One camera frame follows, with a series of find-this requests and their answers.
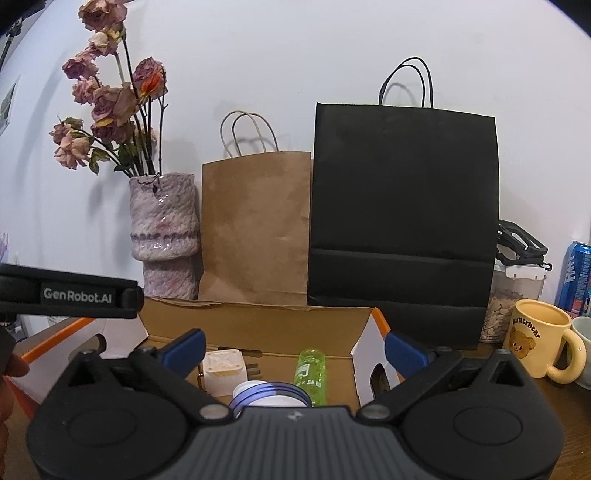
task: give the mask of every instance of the finger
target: finger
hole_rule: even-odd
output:
[[[4,374],[9,377],[24,377],[27,373],[29,373],[29,364],[21,357],[12,354]]]
[[[6,382],[0,383],[0,422],[8,420],[14,408],[14,398]]]
[[[0,458],[4,460],[4,455],[8,448],[8,427],[5,423],[0,424]]]

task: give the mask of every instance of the bear illustration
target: bear illustration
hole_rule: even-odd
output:
[[[525,358],[530,350],[535,348],[535,340],[533,337],[528,337],[523,332],[515,330],[511,327],[509,333],[509,350],[511,350],[517,358]]]

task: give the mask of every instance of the white mug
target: white mug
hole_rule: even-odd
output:
[[[583,373],[575,380],[575,383],[587,390],[591,390],[591,317],[576,317],[571,328],[574,333],[581,337],[587,348],[587,363]]]

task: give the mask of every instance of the black strap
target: black strap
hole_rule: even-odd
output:
[[[386,93],[386,89],[388,88],[388,83],[392,79],[393,75],[403,67],[412,67],[418,72],[419,76],[421,77],[421,83],[423,84],[423,102],[422,102],[421,106],[422,107],[425,106],[425,91],[426,91],[425,81],[423,79],[423,75],[421,74],[421,72],[418,68],[416,68],[414,65],[407,64],[407,62],[411,61],[411,60],[420,61],[423,64],[423,66],[425,67],[425,70],[427,71],[427,77],[429,80],[429,102],[431,104],[430,108],[433,108],[433,80],[431,79],[431,71],[429,71],[429,67],[427,67],[427,64],[425,63],[425,61],[420,57],[407,58],[400,65],[398,65],[398,67],[396,67],[396,69],[388,76],[388,78],[386,78],[386,81],[384,82],[384,84],[382,85],[382,87],[380,88],[380,91],[379,91],[379,99],[378,99],[379,105],[382,105],[384,102],[384,95]]]

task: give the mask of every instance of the pink rose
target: pink rose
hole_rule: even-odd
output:
[[[90,0],[78,10],[78,17],[88,30],[100,31],[119,24],[127,16],[124,5],[131,0]]]
[[[94,124],[90,129],[92,130],[92,134],[103,142],[121,144],[128,141],[131,137],[131,125],[129,122],[125,125],[117,126],[117,122],[111,119],[111,122],[104,127],[98,127]]]
[[[68,132],[61,139],[54,155],[57,161],[63,166],[75,170],[80,164],[86,167],[84,160],[88,160],[90,142],[88,137],[73,138],[72,132]]]
[[[105,126],[101,123],[105,118],[114,119],[120,127],[138,111],[135,94],[128,82],[125,82],[122,88],[104,85],[96,89],[93,102],[95,107],[92,109],[92,118],[98,127]]]
[[[99,71],[96,65],[92,63],[93,59],[92,52],[87,48],[85,51],[77,54],[73,59],[65,62],[61,69],[69,79],[77,80],[81,77],[88,79],[95,76]]]
[[[81,78],[74,86],[72,86],[72,95],[74,101],[81,105],[85,103],[92,103],[95,91],[99,88],[99,84],[94,77],[90,79]]]
[[[63,122],[54,125],[53,130],[49,132],[49,134],[53,137],[54,143],[59,145],[61,140],[70,133],[72,129],[80,130],[82,129],[83,122],[80,118],[72,118],[68,117]]]
[[[53,142],[56,145],[61,143],[61,139],[64,138],[72,130],[70,125],[57,124],[53,126],[53,130],[49,134],[53,137]]]
[[[117,25],[114,28],[96,32],[88,41],[89,48],[95,52],[96,56],[106,57],[115,53],[122,40],[121,30],[122,25]]]
[[[158,98],[166,89],[166,70],[162,63],[152,57],[142,60],[135,68],[132,81],[139,92],[140,98]]]

